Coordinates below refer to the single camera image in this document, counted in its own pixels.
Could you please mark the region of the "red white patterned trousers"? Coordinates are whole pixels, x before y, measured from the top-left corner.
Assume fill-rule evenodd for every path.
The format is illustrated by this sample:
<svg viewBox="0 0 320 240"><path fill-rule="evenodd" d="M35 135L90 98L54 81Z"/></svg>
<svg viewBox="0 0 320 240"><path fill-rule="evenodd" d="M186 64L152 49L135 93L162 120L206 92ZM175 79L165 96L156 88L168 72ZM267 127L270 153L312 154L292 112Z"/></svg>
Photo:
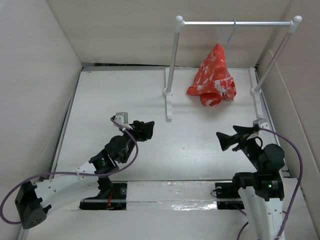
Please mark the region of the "red white patterned trousers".
<svg viewBox="0 0 320 240"><path fill-rule="evenodd" d="M225 50L221 44L217 43L200 64L193 84L186 93L189 96L199 96L205 107L234 100L236 85L228 70Z"/></svg>

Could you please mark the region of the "blue wire hanger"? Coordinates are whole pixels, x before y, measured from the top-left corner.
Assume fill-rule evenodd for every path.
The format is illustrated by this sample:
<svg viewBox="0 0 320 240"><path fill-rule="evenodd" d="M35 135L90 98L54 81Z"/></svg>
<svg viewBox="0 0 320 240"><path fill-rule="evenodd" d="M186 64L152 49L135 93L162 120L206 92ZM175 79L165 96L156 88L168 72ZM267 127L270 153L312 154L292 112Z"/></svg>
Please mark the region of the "blue wire hanger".
<svg viewBox="0 0 320 240"><path fill-rule="evenodd" d="M227 93L227 90L229 89L229 87L228 87L228 72L229 72L229 68L228 68L228 64L229 64L229 48L230 48L230 41L231 41L231 39L232 39L232 37L233 37L233 35L234 35L234 33L235 33L235 31L236 31L236 27L237 27L237 23L236 23L236 20L235 19L233 19L232 20L233 21L233 31L232 31L232 33L228 36L227 34L226 34L226 32L225 32L225 29L224 28L221 28L221 32L223 33L223 36L224 36L224 38L225 38L225 40L226 40L226 50L225 50L225 63L226 63L226 70L225 70L225 77L224 77L224 79L225 79L225 88L224 88L224 90L223 90L223 93L224 94L226 94Z"/></svg>

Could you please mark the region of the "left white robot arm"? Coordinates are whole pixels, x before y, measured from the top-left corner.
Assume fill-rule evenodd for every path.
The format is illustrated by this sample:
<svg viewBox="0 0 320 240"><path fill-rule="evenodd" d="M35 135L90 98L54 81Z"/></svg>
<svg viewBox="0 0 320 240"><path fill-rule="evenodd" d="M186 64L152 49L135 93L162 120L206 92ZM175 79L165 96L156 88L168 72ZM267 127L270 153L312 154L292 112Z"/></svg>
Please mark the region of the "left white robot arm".
<svg viewBox="0 0 320 240"><path fill-rule="evenodd" d="M152 138L155 122L135 120L115 125L122 134L112 137L97 155L75 170L55 172L54 178L40 182L22 182L14 203L23 229L34 228L76 200L110 197L113 184L109 176L122 171L120 164L128 168L134 162L130 159L132 152L139 151L138 142Z"/></svg>

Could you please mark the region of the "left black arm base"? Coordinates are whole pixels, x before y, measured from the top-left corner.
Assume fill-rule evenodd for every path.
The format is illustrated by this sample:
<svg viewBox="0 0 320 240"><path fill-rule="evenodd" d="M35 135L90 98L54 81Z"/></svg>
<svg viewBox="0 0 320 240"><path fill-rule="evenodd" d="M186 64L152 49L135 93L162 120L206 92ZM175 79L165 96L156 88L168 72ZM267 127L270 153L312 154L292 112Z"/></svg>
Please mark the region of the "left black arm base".
<svg viewBox="0 0 320 240"><path fill-rule="evenodd" d="M99 177L99 193L80 201L81 210L123 211L127 209L127 181L112 182L109 177Z"/></svg>

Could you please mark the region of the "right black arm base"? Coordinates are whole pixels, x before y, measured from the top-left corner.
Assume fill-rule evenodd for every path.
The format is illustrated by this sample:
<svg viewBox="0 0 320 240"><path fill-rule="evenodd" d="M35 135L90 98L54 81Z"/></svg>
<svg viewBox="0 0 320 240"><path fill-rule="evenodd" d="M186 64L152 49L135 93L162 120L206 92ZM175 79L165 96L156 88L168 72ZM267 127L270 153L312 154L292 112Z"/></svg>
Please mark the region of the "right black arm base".
<svg viewBox="0 0 320 240"><path fill-rule="evenodd" d="M216 182L211 196L217 200L218 210L244 210L240 195L235 192L232 182Z"/></svg>

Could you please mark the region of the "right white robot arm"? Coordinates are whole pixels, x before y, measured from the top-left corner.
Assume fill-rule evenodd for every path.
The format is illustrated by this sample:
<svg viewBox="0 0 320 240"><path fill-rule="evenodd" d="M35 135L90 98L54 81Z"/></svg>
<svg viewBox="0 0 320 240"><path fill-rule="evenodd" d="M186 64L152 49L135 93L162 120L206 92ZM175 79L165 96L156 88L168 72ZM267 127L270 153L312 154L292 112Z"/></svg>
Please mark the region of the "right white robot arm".
<svg viewBox="0 0 320 240"><path fill-rule="evenodd" d="M280 170L285 165L284 150L277 144L263 144L259 126L233 126L234 135L217 132L221 149L242 151L255 172L237 172L230 183L216 183L218 198L240 198L251 235L255 240L285 239L283 223L284 185Z"/></svg>

